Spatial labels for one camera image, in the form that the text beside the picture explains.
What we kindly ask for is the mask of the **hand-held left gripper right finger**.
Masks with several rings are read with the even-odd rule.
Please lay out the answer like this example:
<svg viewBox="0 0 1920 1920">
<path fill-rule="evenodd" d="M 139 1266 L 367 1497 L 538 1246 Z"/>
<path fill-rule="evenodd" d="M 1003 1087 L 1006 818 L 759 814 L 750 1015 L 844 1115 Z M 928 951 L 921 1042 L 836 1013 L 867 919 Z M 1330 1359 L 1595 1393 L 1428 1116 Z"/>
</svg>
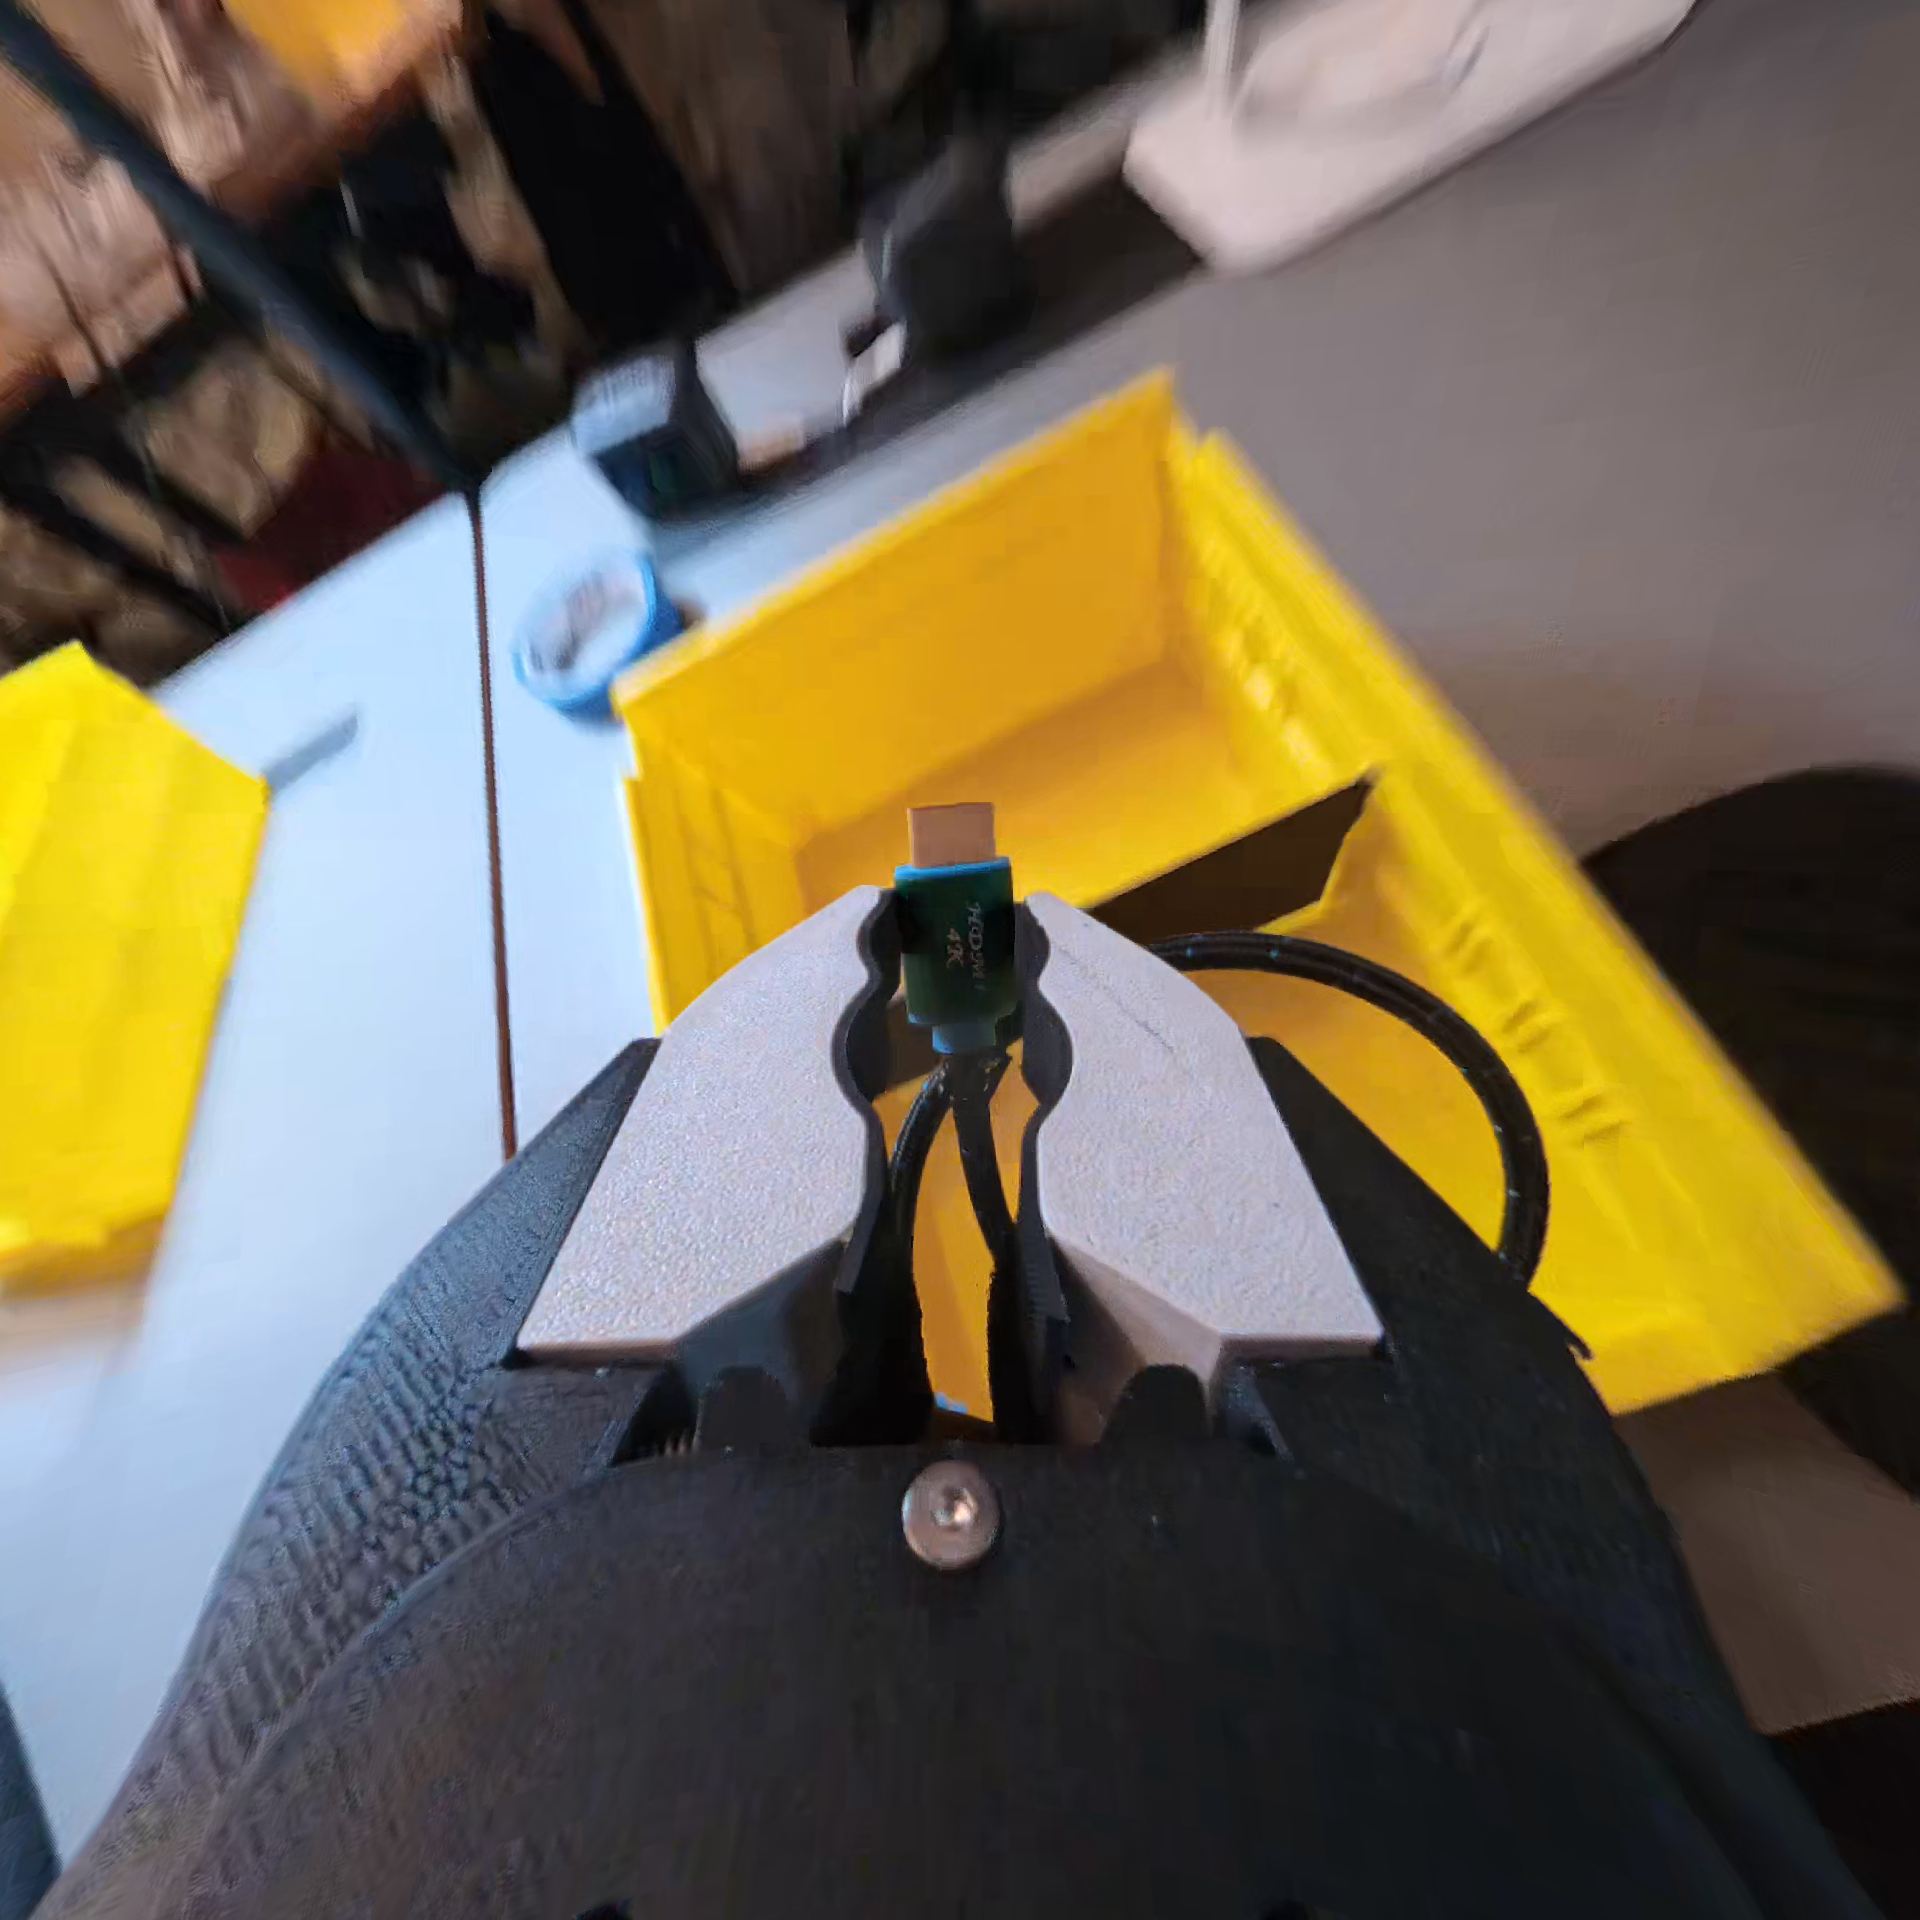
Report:
<svg viewBox="0 0 1920 1920">
<path fill-rule="evenodd" d="M 1380 1357 L 1384 1322 L 1252 1040 L 1057 895 L 1016 910 L 1020 1142 L 995 1275 L 995 1432 L 1092 1443 L 1146 1368 L 1208 1419 L 1236 1374 Z"/>
</svg>

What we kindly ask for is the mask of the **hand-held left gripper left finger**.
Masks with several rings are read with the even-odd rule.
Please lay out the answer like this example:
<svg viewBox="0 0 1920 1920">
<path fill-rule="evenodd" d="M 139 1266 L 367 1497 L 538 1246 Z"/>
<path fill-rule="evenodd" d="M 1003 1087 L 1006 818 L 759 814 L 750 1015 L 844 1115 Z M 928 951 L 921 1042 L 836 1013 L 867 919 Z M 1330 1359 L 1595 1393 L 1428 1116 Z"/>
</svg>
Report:
<svg viewBox="0 0 1920 1920">
<path fill-rule="evenodd" d="M 521 1327 L 529 1363 L 774 1380 L 810 1436 L 918 1436 L 921 1309 L 887 1151 L 887 888 L 856 884 L 711 983 L 650 1055 Z"/>
</svg>

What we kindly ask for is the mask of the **yellow plastic bin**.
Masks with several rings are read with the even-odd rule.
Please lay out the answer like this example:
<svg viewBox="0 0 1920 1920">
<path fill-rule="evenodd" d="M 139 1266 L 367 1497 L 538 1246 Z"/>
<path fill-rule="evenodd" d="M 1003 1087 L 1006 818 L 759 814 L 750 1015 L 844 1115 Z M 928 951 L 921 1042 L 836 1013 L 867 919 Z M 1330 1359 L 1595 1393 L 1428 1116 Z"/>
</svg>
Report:
<svg viewBox="0 0 1920 1920">
<path fill-rule="evenodd" d="M 1609 1410 L 1893 1309 L 1883 1254 L 1564 843 L 1167 377 L 1140 378 L 617 681 L 650 1011 L 995 804 L 1023 892 L 1092 910 L 1359 797 L 1276 929 L 1482 1032 L 1545 1131 L 1537 1291 Z"/>
<path fill-rule="evenodd" d="M 267 807 L 81 645 L 5 677 L 6 1301 L 155 1264 Z"/>
</svg>

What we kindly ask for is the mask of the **black bin divider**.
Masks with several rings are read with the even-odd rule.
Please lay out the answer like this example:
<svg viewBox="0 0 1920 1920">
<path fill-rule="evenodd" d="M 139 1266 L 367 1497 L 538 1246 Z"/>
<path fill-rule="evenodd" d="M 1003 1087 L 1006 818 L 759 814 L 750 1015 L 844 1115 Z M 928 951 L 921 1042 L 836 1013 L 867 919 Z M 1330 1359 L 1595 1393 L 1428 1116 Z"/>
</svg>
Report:
<svg viewBox="0 0 1920 1920">
<path fill-rule="evenodd" d="M 1355 782 L 1184 865 L 1095 901 L 1087 914 L 1138 944 L 1264 931 L 1324 897 L 1368 797 L 1372 782 Z"/>
</svg>

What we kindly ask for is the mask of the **blue tape roll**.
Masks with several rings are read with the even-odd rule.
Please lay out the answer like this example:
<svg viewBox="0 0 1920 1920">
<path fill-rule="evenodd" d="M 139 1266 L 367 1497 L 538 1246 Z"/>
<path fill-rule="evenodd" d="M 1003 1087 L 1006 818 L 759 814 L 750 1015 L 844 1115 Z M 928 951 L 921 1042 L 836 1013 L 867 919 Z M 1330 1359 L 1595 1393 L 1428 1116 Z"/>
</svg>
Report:
<svg viewBox="0 0 1920 1920">
<path fill-rule="evenodd" d="M 617 681 L 687 638 L 687 613 L 641 546 L 571 565 L 521 618 L 515 683 L 566 720 L 611 720 Z"/>
</svg>

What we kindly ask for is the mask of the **black device with green lights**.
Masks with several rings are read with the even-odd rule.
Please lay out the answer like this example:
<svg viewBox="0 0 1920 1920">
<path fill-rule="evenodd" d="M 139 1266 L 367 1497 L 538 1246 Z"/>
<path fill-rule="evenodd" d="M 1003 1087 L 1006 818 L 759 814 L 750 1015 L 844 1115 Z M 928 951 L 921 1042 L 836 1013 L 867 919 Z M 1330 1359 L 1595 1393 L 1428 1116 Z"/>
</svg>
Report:
<svg viewBox="0 0 1920 1920">
<path fill-rule="evenodd" d="M 715 510 L 742 489 L 733 424 L 689 341 L 589 374 L 571 394 L 571 442 L 650 524 Z"/>
</svg>

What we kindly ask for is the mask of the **black power adapter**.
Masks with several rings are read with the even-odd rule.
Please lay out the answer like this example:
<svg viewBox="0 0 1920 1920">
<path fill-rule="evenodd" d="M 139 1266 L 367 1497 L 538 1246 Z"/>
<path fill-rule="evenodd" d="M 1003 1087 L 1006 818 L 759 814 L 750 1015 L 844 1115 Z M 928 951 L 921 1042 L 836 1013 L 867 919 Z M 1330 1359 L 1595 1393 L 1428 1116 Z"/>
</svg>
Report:
<svg viewBox="0 0 1920 1920">
<path fill-rule="evenodd" d="M 943 365 L 1006 341 L 1033 315 L 1010 204 L 1010 146 L 967 132 L 859 218 L 878 317 L 905 359 Z"/>
</svg>

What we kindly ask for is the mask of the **white stand with poles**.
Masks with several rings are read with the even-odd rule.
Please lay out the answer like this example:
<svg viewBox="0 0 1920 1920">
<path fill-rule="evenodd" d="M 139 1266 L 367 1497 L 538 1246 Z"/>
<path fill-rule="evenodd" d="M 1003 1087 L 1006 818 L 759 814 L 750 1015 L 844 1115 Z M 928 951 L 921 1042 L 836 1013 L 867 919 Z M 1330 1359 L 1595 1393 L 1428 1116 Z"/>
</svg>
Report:
<svg viewBox="0 0 1920 1920">
<path fill-rule="evenodd" d="M 1659 54 L 1692 4 L 1205 4 L 1200 70 L 1126 188 L 1215 270 L 1262 274 Z"/>
</svg>

